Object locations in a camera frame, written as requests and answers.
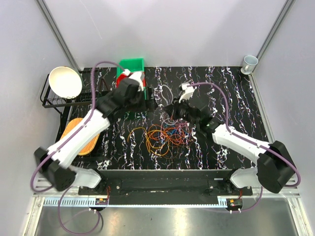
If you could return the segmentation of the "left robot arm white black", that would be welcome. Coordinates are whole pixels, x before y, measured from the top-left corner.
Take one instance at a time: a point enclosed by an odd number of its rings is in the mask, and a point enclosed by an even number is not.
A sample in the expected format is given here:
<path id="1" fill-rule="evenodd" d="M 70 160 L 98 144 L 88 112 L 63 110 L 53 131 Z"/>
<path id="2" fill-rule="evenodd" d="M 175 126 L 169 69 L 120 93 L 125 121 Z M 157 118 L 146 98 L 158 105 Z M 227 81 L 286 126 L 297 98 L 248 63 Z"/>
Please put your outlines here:
<path id="1" fill-rule="evenodd" d="M 97 195 L 106 190 L 106 182 L 99 172 L 73 167 L 71 163 L 94 137 L 108 129 L 126 112 L 155 111 L 158 105 L 154 89 L 139 86 L 139 82 L 134 79 L 123 79 L 116 89 L 100 97 L 67 135 L 49 148 L 39 147 L 34 152 L 37 171 L 43 174 L 53 188 L 61 192 L 71 186 L 83 186 Z"/>

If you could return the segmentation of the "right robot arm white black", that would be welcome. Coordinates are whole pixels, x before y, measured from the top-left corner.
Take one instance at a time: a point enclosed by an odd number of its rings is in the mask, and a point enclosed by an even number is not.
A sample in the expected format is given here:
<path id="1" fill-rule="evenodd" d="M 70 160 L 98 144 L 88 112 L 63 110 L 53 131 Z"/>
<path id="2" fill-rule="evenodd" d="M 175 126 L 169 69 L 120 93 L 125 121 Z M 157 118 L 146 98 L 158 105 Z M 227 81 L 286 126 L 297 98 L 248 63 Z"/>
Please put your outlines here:
<path id="1" fill-rule="evenodd" d="M 163 109 L 171 119 L 183 119 L 195 126 L 197 135 L 225 146 L 255 164 L 253 168 L 232 170 L 223 183 L 224 191 L 234 195 L 244 187 L 263 187 L 279 193 L 296 173 L 296 166 L 285 145 L 268 143 L 240 133 L 206 111 L 175 99 Z"/>

